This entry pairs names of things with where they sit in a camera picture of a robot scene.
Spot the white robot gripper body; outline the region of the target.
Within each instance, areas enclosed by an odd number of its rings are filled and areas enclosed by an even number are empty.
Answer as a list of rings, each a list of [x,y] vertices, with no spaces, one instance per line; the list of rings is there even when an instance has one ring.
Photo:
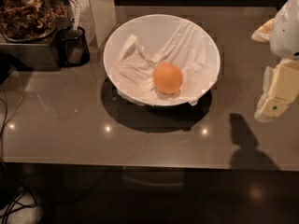
[[[282,59],[299,59],[299,0],[288,0],[274,18],[270,49]]]

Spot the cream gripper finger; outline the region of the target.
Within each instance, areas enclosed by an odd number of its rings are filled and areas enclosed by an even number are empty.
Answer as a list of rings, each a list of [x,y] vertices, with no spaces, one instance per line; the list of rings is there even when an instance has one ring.
[[[254,41],[267,42],[270,39],[274,20],[271,19],[260,26],[251,36]]]
[[[263,74],[263,95],[254,114],[260,122],[280,117],[299,95],[299,62],[282,59],[275,67],[267,66]]]

